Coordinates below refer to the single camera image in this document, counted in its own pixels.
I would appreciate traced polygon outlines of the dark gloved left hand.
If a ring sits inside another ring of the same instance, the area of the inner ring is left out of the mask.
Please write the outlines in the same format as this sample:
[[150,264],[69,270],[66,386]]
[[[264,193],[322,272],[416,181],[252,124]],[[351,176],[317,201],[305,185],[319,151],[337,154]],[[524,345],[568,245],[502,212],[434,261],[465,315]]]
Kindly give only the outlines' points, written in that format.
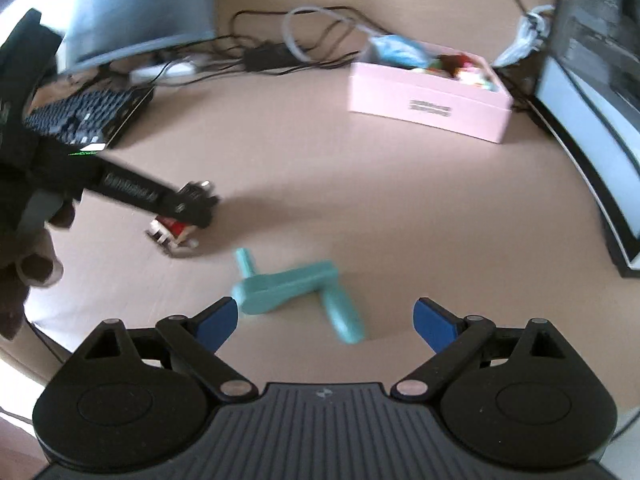
[[1,337],[12,340],[21,330],[25,302],[32,287],[47,288],[58,282],[63,266],[55,252],[49,226],[68,230],[75,220],[72,200],[42,226],[16,232],[1,209]]

